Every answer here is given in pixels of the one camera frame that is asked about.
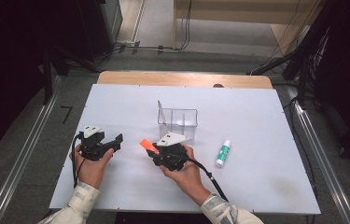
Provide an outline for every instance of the glue stick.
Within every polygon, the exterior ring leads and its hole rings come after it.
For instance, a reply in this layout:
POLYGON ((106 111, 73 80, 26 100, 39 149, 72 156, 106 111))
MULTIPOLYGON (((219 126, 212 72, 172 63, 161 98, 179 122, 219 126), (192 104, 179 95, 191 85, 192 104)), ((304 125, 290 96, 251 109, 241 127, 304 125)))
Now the glue stick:
POLYGON ((221 147, 220 153, 217 156, 216 159, 216 167, 223 167, 224 165, 224 160, 227 157, 228 153, 230 152, 230 146, 231 146, 231 141, 230 140, 225 140, 223 143, 223 146, 221 147))

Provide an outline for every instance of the table surface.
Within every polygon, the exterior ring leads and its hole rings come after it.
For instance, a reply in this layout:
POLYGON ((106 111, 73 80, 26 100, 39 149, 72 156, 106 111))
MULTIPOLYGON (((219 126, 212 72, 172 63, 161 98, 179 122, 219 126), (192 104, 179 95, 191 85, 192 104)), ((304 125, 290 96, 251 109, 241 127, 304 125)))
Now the table surface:
MULTIPOLYGON (((195 139, 187 144, 194 148, 199 162, 213 173, 230 202, 257 213, 319 214, 282 106, 276 91, 272 90, 270 82, 266 85, 266 81, 266 77, 215 77, 194 73, 188 76, 179 73, 157 73, 156 76, 143 72, 102 73, 98 83, 111 84, 92 87, 76 133, 82 131, 84 124, 97 125, 105 131, 103 142, 111 141, 119 133, 124 134, 124 142, 106 169, 102 193, 95 208, 200 212, 200 208, 175 182, 161 173, 139 146, 143 138, 150 141, 160 138, 157 100, 161 100, 163 107, 198 109, 195 139), (151 86, 158 82, 169 85, 169 77, 179 84, 178 79, 183 77, 185 83, 198 87, 185 88, 184 84, 180 87, 151 86), (259 79, 256 83, 261 85, 251 88, 247 83, 246 89, 204 88, 212 83, 223 84, 223 80, 228 81, 224 86, 243 86, 231 83, 228 78, 232 77, 245 78, 245 83, 259 79), (224 167, 219 169, 214 161, 225 138, 232 140, 232 147, 224 167)), ((71 162, 66 160, 50 208, 61 208, 66 204, 72 193, 71 173, 71 162)), ((203 184, 216 192, 207 176, 201 175, 203 184)))

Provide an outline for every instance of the orange block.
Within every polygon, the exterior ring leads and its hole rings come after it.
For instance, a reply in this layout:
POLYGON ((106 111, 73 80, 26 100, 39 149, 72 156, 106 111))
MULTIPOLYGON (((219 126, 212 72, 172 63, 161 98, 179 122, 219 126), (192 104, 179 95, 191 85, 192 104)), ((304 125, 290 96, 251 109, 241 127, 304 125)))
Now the orange block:
POLYGON ((151 150, 155 152, 156 154, 159 154, 160 152, 150 143, 146 138, 144 138, 141 142, 140 145, 145 149, 145 150, 151 150))

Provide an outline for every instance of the black cable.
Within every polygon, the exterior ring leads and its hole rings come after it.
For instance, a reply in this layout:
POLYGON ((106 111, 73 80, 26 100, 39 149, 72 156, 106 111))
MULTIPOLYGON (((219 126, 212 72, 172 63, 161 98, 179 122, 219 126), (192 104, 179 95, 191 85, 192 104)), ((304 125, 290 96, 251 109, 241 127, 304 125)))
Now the black cable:
POLYGON ((206 168, 204 168, 204 166, 202 164, 200 164, 198 161, 193 160, 191 158, 188 158, 188 161, 194 162, 194 164, 196 164, 199 168, 201 168, 206 173, 206 175, 209 177, 209 179, 212 181, 213 185, 217 189, 217 191, 220 194, 221 198, 223 198, 225 201, 228 202, 227 197, 225 196, 225 194, 224 194, 223 190, 221 189, 221 187, 218 185, 218 182, 215 180, 215 178, 213 177, 212 173, 208 172, 206 170, 206 168))
POLYGON ((77 186, 77 180, 78 180, 78 176, 76 173, 76 140, 80 139, 81 137, 81 133, 79 133, 78 135, 75 136, 75 138, 73 139, 73 143, 72 143, 72 166, 73 166, 73 181, 74 181, 74 186, 73 188, 75 188, 77 186))
MULTIPOLYGON (((314 5, 312 6, 312 8, 315 8, 315 7, 316 7, 317 2, 318 2, 318 1, 315 1, 315 3, 314 3, 314 5)), ((283 34, 286 32, 286 29, 288 28, 288 26, 290 25, 290 23, 292 22, 292 20, 293 20, 294 17, 296 16, 299 4, 300 4, 300 1, 299 1, 298 4, 297 4, 296 13, 295 13, 295 14, 293 15, 293 17, 290 19, 290 22, 287 24, 287 26, 286 26, 285 31, 283 32, 283 34)), ((311 14, 312 14, 312 10, 309 11, 308 16, 307 16, 306 19, 304 20, 304 22, 303 22, 303 24, 302 24, 301 27, 304 27, 304 25, 306 24, 306 22, 309 20, 309 17, 311 16, 311 14)), ((307 31, 307 29, 303 29, 303 31, 302 31, 301 34, 300 34, 300 31, 301 31, 301 30, 299 30, 298 33, 296 34, 297 38, 294 38, 294 39, 291 40, 287 45, 283 46, 283 47, 280 48, 280 49, 284 49, 284 48, 290 46, 291 44, 293 44, 294 41, 298 41, 298 39, 307 31)), ((255 69, 251 70, 250 76, 253 74, 253 72, 254 72, 255 70, 257 70, 257 69, 259 69, 259 68, 261 68, 261 67, 263 67, 263 66, 269 64, 269 63, 267 63, 267 62, 268 62, 275 54, 277 54, 277 53, 280 51, 280 50, 279 50, 278 52, 276 52, 276 49, 277 49, 277 47, 279 47, 279 42, 283 39, 283 37, 284 37, 284 36, 282 35, 282 37, 281 37, 281 38, 279 39, 279 41, 277 42, 276 47, 274 48, 273 53, 272 53, 272 55, 268 58, 268 60, 267 60, 265 63, 262 63, 259 67, 257 67, 257 68, 255 68, 255 69)))
MULTIPOLYGON (((270 63, 270 60, 273 58, 273 56, 274 56, 275 54, 277 54, 276 49, 279 47, 280 41, 285 37, 285 33, 286 33, 286 30, 287 30, 288 26, 291 24, 291 22, 294 20, 294 17, 297 15, 297 11, 298 11, 298 8, 299 8, 299 5, 300 5, 300 1, 301 1, 301 0, 298 1, 297 5, 296 5, 296 11, 294 12, 294 15, 291 17, 291 19, 290 19, 290 21, 288 22, 288 24, 287 24, 285 30, 283 31, 282 37, 277 41, 276 47, 273 49, 273 53, 272 53, 271 56, 267 59, 267 61, 265 61, 265 63, 262 63, 258 68, 260 68, 260 67, 262 67, 262 66, 264 66, 264 65, 266 65, 266 64, 268 64, 268 63, 270 63)), ((253 71, 256 70, 256 69, 258 69, 258 68, 253 69, 253 70, 250 72, 250 76, 252 75, 253 71)))
POLYGON ((84 161, 85 161, 85 160, 86 160, 86 159, 84 158, 84 160, 81 162, 81 164, 80 164, 79 167, 78 167, 76 179, 78 179, 79 171, 81 170, 81 166, 82 166, 82 164, 84 164, 84 161))
POLYGON ((294 97, 293 99, 291 99, 291 101, 287 104, 287 105, 285 105, 285 106, 283 106, 283 109, 286 109, 286 107, 288 107, 289 105, 291 105, 294 101, 296 101, 297 100, 297 96, 296 97, 294 97))
POLYGON ((191 9, 192 9, 192 0, 189 0, 189 10, 187 12, 187 18, 186 18, 186 37, 184 38, 183 44, 181 45, 180 50, 185 49, 189 45, 189 20, 191 17, 191 9))
POLYGON ((126 46, 126 45, 116 45, 116 47, 124 47, 124 48, 126 48, 126 49, 173 49, 173 48, 171 48, 171 47, 162 47, 162 48, 158 48, 158 47, 146 47, 146 46, 144 46, 144 47, 135 47, 135 46, 126 46))

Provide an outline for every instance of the white sleeve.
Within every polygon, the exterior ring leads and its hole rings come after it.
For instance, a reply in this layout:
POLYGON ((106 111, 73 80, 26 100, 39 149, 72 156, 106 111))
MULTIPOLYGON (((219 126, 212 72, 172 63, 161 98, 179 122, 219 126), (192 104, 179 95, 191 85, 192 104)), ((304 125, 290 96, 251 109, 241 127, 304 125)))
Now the white sleeve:
POLYGON ((204 215, 214 224, 262 224, 250 212, 228 203, 215 193, 209 195, 201 206, 204 215))
POLYGON ((67 206, 50 217, 41 220, 38 224, 85 224, 99 193, 98 189, 83 182, 78 182, 67 206))

